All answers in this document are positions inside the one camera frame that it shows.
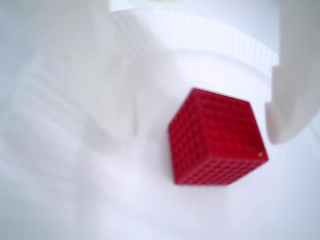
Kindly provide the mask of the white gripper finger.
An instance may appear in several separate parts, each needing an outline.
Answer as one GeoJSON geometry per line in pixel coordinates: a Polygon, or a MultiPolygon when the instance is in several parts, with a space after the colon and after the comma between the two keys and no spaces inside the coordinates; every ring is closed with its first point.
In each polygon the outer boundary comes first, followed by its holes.
{"type": "Polygon", "coordinates": [[[117,148],[136,134],[131,63],[109,0],[0,3],[1,115],[24,86],[47,84],[117,148]]]}
{"type": "Polygon", "coordinates": [[[320,2],[284,0],[280,10],[279,62],[272,68],[265,105],[272,144],[299,134],[320,110],[320,2]]]}

